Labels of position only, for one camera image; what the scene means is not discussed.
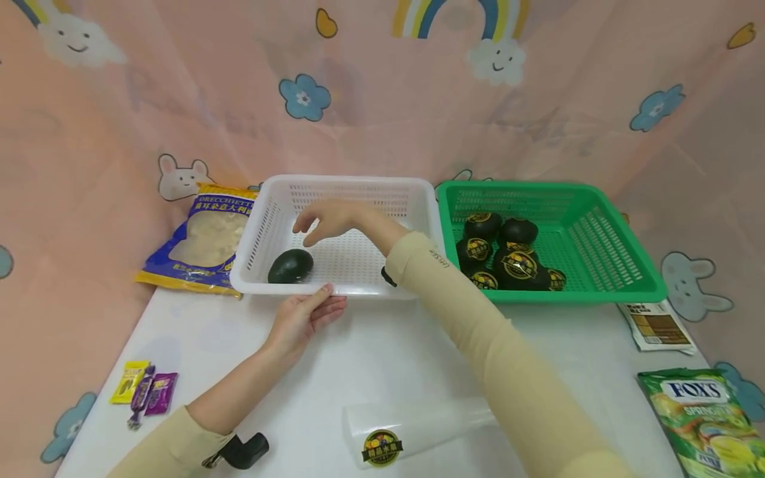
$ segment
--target beige long-sleeve shirt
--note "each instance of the beige long-sleeve shirt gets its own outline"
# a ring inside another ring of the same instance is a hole
[[[497,422],[531,478],[633,478],[555,371],[491,302],[419,232],[399,240],[386,271],[440,321],[478,378]],[[202,429],[182,408],[109,478],[199,477],[231,438]]]

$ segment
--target white table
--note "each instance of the white table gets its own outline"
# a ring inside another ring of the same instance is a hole
[[[159,372],[179,372],[175,409],[258,348],[277,303],[275,298],[236,301],[157,290],[58,478],[105,476],[161,422],[147,418],[139,431],[129,431],[129,409],[109,404],[126,360],[149,359]],[[502,309],[556,366],[638,476],[682,476],[634,375],[706,367],[701,356],[639,353],[613,305]],[[525,476],[497,428],[379,470],[358,470],[342,441],[340,410],[345,405],[477,394],[461,354],[417,301],[351,301],[347,315],[314,339],[302,361],[237,428],[243,440],[262,432],[271,450],[251,470],[239,472],[221,463],[211,476]]]

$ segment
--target white plastic basket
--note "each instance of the white plastic basket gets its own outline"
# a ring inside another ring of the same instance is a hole
[[[425,180],[285,174],[268,179],[255,200],[236,250],[231,285],[243,294],[292,295],[313,294],[331,282],[338,295],[414,298],[385,282],[380,274],[385,258],[357,230],[303,247],[306,235],[293,234],[292,226],[307,205],[328,197],[373,204],[408,229],[423,232],[444,251],[435,192]],[[269,284],[267,277],[274,259],[289,249],[308,250],[314,258],[313,271],[300,284]]]

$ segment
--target cloud print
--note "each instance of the cloud print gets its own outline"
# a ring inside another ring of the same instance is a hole
[[[100,68],[107,63],[125,63],[127,57],[96,23],[69,14],[48,12],[48,21],[37,31],[48,56],[69,67]]]
[[[467,60],[479,80],[489,80],[492,86],[502,83],[515,86],[523,80],[526,52],[513,39],[495,42],[485,38],[467,54]]]

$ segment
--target pasta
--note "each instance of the pasta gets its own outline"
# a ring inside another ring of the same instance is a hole
[[[251,190],[200,185],[186,222],[146,260],[136,281],[241,297],[229,270],[256,197]]]

